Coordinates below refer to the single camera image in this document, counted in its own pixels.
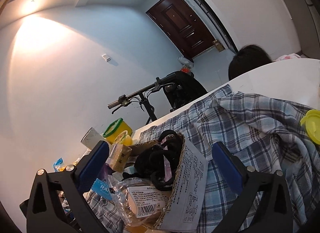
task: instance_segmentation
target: barcode number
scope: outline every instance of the barcode number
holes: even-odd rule
[[[139,209],[139,215],[145,215],[145,214],[153,214],[156,209],[156,205],[148,205],[148,206],[142,206],[138,207]]]

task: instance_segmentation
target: table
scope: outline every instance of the table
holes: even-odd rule
[[[242,74],[226,84],[231,86],[232,91],[294,101],[320,110],[320,60],[290,59],[273,62]],[[136,130],[132,139],[138,140],[143,131],[173,118],[222,86]]]

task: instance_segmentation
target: silver bolt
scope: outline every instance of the silver bolt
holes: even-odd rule
[[[68,166],[66,167],[66,170],[67,170],[68,172],[71,172],[71,171],[73,171],[74,168],[75,168],[75,166],[74,166],[73,164],[70,164],[70,165],[68,165]]]
[[[247,171],[248,172],[254,172],[255,170],[256,169],[253,166],[251,166],[251,165],[247,166]]]
[[[276,170],[276,175],[282,176],[282,175],[283,175],[283,172],[282,172],[281,170]]]
[[[42,175],[44,174],[44,169],[40,169],[38,172],[37,172],[38,175]]]

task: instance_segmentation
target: brown wooden door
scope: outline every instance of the brown wooden door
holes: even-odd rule
[[[215,38],[184,0],[161,0],[147,14],[188,59],[213,46]]]

